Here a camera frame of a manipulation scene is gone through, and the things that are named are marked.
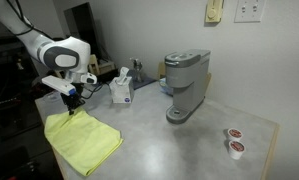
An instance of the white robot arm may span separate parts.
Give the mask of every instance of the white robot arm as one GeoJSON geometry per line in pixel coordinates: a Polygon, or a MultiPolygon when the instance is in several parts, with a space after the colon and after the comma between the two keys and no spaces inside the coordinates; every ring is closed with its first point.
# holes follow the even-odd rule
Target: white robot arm
{"type": "MultiPolygon", "coordinates": [[[[50,69],[65,71],[64,79],[48,76],[42,79],[44,84],[66,96],[73,96],[77,92],[72,84],[97,83],[97,77],[88,73],[87,69],[90,58],[88,43],[74,37],[53,41],[23,15],[18,0],[0,0],[0,22],[24,43],[33,59],[50,69]]],[[[70,101],[79,101],[79,98],[69,98],[70,101]]]]}

